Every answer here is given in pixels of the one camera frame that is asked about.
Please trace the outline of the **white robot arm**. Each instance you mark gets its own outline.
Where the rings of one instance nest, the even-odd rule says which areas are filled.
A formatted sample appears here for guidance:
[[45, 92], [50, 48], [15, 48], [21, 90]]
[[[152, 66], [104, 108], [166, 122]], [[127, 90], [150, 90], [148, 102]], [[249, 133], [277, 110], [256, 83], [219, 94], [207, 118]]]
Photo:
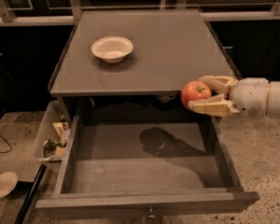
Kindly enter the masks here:
[[186, 98], [188, 88], [182, 90], [181, 98], [183, 105], [194, 113], [280, 119], [280, 81], [263, 77], [203, 76], [194, 81], [191, 89], [197, 93], [197, 98]]

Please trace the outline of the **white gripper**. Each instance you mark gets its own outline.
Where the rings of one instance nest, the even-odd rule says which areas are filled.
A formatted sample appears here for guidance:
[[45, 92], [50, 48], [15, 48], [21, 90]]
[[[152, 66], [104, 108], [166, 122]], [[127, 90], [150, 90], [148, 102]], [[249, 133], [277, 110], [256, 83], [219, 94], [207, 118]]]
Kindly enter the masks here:
[[[199, 80], [218, 95], [189, 101], [188, 108], [194, 113], [214, 117], [239, 113], [248, 119], [262, 119], [265, 116], [269, 87], [267, 79], [249, 77], [238, 81], [228, 76], [203, 76]], [[230, 100], [226, 100], [224, 95], [229, 93]]]

